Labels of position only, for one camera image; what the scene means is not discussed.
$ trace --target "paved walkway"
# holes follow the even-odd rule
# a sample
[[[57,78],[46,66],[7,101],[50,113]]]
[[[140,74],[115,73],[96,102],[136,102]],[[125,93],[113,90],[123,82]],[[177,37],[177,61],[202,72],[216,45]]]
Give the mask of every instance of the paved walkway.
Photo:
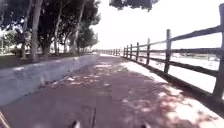
[[[11,128],[223,128],[224,120],[141,66],[102,56],[2,108]]]

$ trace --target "fence rail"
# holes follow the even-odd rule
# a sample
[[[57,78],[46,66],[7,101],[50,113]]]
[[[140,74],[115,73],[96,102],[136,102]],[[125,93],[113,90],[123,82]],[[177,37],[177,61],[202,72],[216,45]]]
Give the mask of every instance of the fence rail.
[[[216,84],[215,84],[215,88],[213,90],[212,95],[216,99],[221,99],[223,96],[223,92],[224,92],[224,4],[220,5],[220,15],[221,15],[221,25],[216,26],[216,27],[194,31],[194,32],[191,32],[191,33],[188,33],[185,35],[181,35],[181,36],[177,36],[177,37],[173,37],[173,38],[171,38],[171,30],[167,29],[167,31],[166,31],[167,36],[166,36],[165,41],[158,41],[158,42],[150,43],[150,40],[148,39],[147,44],[144,44],[144,45],[139,45],[139,43],[137,43],[136,46],[133,46],[131,44],[130,46],[125,47],[123,51],[116,50],[117,52],[110,52],[110,51],[114,51],[114,50],[106,50],[106,52],[101,51],[101,53],[111,53],[113,55],[118,55],[118,53],[119,53],[119,55],[121,55],[121,53],[123,53],[124,58],[132,59],[133,61],[135,61],[137,63],[141,63],[138,61],[139,58],[144,58],[144,59],[146,59],[146,63],[144,63],[144,64],[141,63],[144,66],[150,66],[149,65],[150,60],[164,63],[165,67],[164,67],[163,73],[166,75],[169,74],[169,67],[170,67],[170,65],[172,65],[172,66],[181,67],[184,69],[189,69],[189,70],[192,70],[195,72],[200,72],[200,73],[204,73],[204,74],[216,77]],[[222,33],[223,40],[222,40],[221,48],[171,49],[171,45],[174,41],[189,39],[189,38],[198,37],[198,36],[205,36],[205,35],[214,34],[214,33]],[[158,44],[162,44],[162,43],[166,43],[165,50],[150,49],[150,47],[152,45],[158,45]],[[154,58],[150,55],[151,53],[164,53],[165,59]],[[207,68],[200,67],[200,66],[194,66],[194,65],[190,65],[190,64],[184,64],[184,63],[180,63],[180,62],[170,61],[171,55],[174,53],[213,54],[213,55],[219,56],[220,57],[219,70],[211,70],[211,69],[207,69]]]

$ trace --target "concrete wall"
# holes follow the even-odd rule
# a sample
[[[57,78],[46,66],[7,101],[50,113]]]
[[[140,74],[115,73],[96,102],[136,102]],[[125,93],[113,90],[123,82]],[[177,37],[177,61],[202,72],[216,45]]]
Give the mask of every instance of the concrete wall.
[[[47,82],[94,63],[97,55],[65,58],[0,70],[0,106],[35,91]]]

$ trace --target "sunlight patch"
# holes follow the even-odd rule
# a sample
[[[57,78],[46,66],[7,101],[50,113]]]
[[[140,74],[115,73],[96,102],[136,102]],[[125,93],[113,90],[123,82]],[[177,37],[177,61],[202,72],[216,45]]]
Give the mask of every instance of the sunlight patch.
[[[96,68],[106,68],[106,67],[111,67],[112,65],[96,65]]]
[[[166,80],[162,79],[161,77],[157,76],[154,73],[151,73],[148,69],[142,67],[141,65],[135,64],[133,62],[125,62],[120,64],[122,67],[125,67],[131,72],[137,72],[141,75],[147,76],[150,79],[155,80],[156,82],[163,82],[168,83]]]

